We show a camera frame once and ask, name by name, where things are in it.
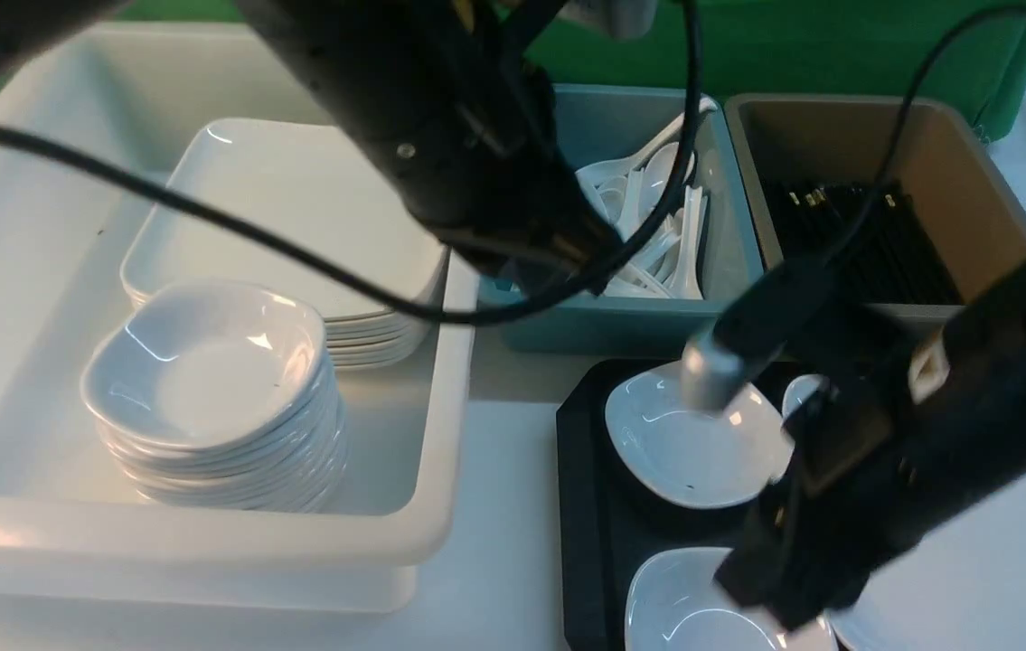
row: black cable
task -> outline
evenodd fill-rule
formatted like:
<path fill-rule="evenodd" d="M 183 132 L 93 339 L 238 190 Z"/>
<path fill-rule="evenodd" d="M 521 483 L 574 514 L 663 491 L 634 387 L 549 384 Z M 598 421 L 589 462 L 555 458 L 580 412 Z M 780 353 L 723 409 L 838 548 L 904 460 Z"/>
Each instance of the black cable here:
<path fill-rule="evenodd" d="M 685 19 L 685 38 L 687 49 L 687 71 L 685 83 L 685 119 L 681 127 L 681 135 L 678 137 L 677 157 L 673 160 L 673 171 L 670 172 L 670 181 L 665 185 L 665 192 L 661 199 L 658 199 L 658 206 L 649 214 L 644 222 L 637 228 L 623 246 L 613 251 L 610 255 L 592 260 L 581 272 L 567 280 L 547 287 L 542 293 L 529 296 L 527 299 L 513 304 L 502 306 L 502 308 L 490 310 L 478 310 L 475 312 L 446 311 L 433 306 L 415 303 L 404 297 L 397 296 L 370 281 L 356 276 L 355 273 L 339 267 L 328 260 L 316 256 L 313 252 L 307 251 L 287 240 L 278 238 L 274 234 L 269 234 L 263 228 L 252 226 L 243 218 L 235 217 L 226 211 L 212 209 L 212 207 L 199 203 L 194 199 L 174 193 L 156 182 L 146 180 L 135 173 L 120 169 L 118 166 L 109 165 L 87 154 L 66 148 L 50 140 L 45 140 L 37 135 L 16 131 L 0 126 L 0 146 L 10 150 L 17 150 L 33 156 L 44 157 L 44 159 L 57 162 L 62 165 L 71 166 L 79 172 L 84 172 L 117 186 L 128 193 L 150 199 L 155 203 L 169 209 L 181 210 L 191 217 L 201 218 L 203 221 L 218 226 L 232 234 L 239 235 L 240 238 L 251 240 L 263 244 L 278 254 L 288 256 L 297 260 L 300 265 L 319 272 L 327 276 L 337 283 L 350 287 L 356 292 L 380 301 L 386 308 L 392 309 L 408 317 L 421 318 L 425 321 L 437 323 L 453 323 L 464 326 L 497 326 L 501 323 L 508 323 L 518 320 L 518 318 L 530 317 L 530 315 L 544 312 L 554 308 L 559 302 L 570 299 L 594 285 L 597 281 L 625 267 L 637 251 L 641 250 L 645 242 L 657 233 L 665 215 L 673 211 L 674 202 L 680 201 L 683 193 L 680 182 L 685 178 L 685 173 L 689 166 L 689 157 L 694 153 L 695 139 L 698 129 L 698 105 L 702 97 L 702 29 L 698 22 L 698 4 L 695 0 L 683 0 L 681 3 L 683 19 Z"/>
<path fill-rule="evenodd" d="M 931 69 L 933 69 L 935 63 L 939 62 L 939 57 L 941 57 L 943 52 L 946 52 L 947 48 L 950 48 L 954 44 L 954 41 L 958 40 L 959 36 L 970 32 L 971 29 L 986 24 L 989 21 L 1024 16 L 1026 16 L 1026 4 L 1004 4 L 999 5 L 999 7 L 979 9 L 979 11 L 975 11 L 962 18 L 962 21 L 959 21 L 942 38 L 939 38 L 938 42 L 935 42 L 934 48 L 931 48 L 931 52 L 925 55 L 925 58 L 922 58 L 922 63 L 918 66 L 917 72 L 914 74 L 914 79 L 910 82 L 906 94 L 902 97 L 901 107 L 898 109 L 898 116 L 894 119 L 894 128 L 890 133 L 890 140 L 885 145 L 885 155 L 883 156 L 883 160 L 881 160 L 881 165 L 878 166 L 875 177 L 873 177 L 870 190 L 867 196 L 865 196 L 863 207 L 855 215 L 855 221 L 847 223 L 846 228 L 839 234 L 838 239 L 834 240 L 830 244 L 830 247 L 826 248 L 823 254 L 823 260 L 826 265 L 834 262 L 838 256 L 841 256 L 840 262 L 845 263 L 849 258 L 857 254 L 857 251 L 861 250 L 861 243 L 867 240 L 869 235 L 872 234 L 871 230 L 870 234 L 864 236 L 857 243 L 859 247 L 849 250 L 851 244 L 855 243 L 856 236 L 863 230 L 865 222 L 870 217 L 870 211 L 873 210 L 873 206 L 875 206 L 875 203 L 885 191 L 885 182 L 890 178 L 894 160 L 897 158 L 898 146 L 901 144 L 902 131 L 906 128 L 906 123 L 909 120 L 910 111 L 912 111 L 918 89 L 920 89 L 922 83 L 925 82 L 926 77 L 931 74 Z"/>

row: teal plastic bin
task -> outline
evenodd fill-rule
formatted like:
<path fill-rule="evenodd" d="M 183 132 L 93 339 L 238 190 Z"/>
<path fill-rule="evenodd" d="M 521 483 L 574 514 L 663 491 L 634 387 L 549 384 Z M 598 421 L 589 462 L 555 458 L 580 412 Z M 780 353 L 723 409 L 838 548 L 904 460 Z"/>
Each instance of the teal plastic bin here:
<path fill-rule="evenodd" d="M 574 166 L 627 157 L 681 113 L 683 97 L 683 92 L 665 89 L 557 86 L 559 146 Z M 761 277 L 761 255 L 722 111 L 704 119 L 697 154 L 696 185 L 711 194 L 703 245 L 706 259 L 718 260 L 716 273 L 703 269 L 707 300 L 576 296 L 504 326 L 501 333 L 509 348 L 547 354 L 677 356 L 689 334 L 708 325 Z M 481 280 L 479 297 L 489 306 L 521 300 L 520 293 L 500 280 Z"/>

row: stack of white plates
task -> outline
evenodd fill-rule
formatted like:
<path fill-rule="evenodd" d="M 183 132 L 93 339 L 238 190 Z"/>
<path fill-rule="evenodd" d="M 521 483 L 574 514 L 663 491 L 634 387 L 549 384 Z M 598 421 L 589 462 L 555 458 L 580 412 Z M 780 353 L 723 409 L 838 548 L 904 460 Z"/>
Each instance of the stack of white plates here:
<path fill-rule="evenodd" d="M 83 401 L 135 490 L 179 506 L 315 512 L 347 466 L 315 311 L 252 285 L 172 285 L 105 339 Z"/>
<path fill-rule="evenodd" d="M 430 302 L 444 247 L 423 231 L 380 172 L 338 128 L 225 119 L 202 129 L 170 189 L 234 211 L 408 300 Z M 302 265 L 156 206 L 120 271 L 136 306 L 172 283 L 252 281 L 313 306 L 328 323 L 331 362 L 399 362 L 429 327 Z"/>

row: brown plastic bin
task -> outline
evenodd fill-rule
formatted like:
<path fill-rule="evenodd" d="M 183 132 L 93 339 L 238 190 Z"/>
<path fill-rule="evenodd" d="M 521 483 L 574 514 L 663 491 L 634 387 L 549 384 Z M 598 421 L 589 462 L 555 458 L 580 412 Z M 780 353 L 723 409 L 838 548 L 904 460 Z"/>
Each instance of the brown plastic bin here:
<path fill-rule="evenodd" d="M 856 95 L 736 95 L 725 105 L 741 182 L 765 269 L 782 260 L 762 180 L 869 181 L 900 99 Z M 912 197 L 963 301 L 1026 259 L 1026 213 L 957 111 L 917 100 L 893 176 Z M 911 326 L 939 325 L 958 306 L 886 304 Z"/>

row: white tub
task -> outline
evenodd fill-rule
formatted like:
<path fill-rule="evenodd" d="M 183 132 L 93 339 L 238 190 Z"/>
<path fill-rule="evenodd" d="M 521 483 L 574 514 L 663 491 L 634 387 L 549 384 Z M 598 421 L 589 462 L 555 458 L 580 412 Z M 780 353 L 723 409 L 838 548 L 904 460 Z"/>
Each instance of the white tub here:
<path fill-rule="evenodd" d="M 235 26 L 98 27 L 26 67 L 0 123 L 163 177 L 223 117 L 330 122 Z M 0 151 L 0 594 L 389 611 L 452 521 L 472 330 L 340 375 L 347 485 L 321 516 L 141 505 L 79 399 L 95 342 L 131 310 L 118 266 L 149 205 Z M 475 304 L 449 268 L 444 303 Z"/>

